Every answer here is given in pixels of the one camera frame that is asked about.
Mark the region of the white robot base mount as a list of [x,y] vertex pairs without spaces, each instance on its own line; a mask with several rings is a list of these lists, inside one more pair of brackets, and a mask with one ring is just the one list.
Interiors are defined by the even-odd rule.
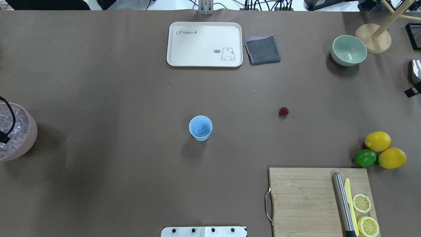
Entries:
[[247,237],[243,226],[190,226],[165,227],[161,237]]

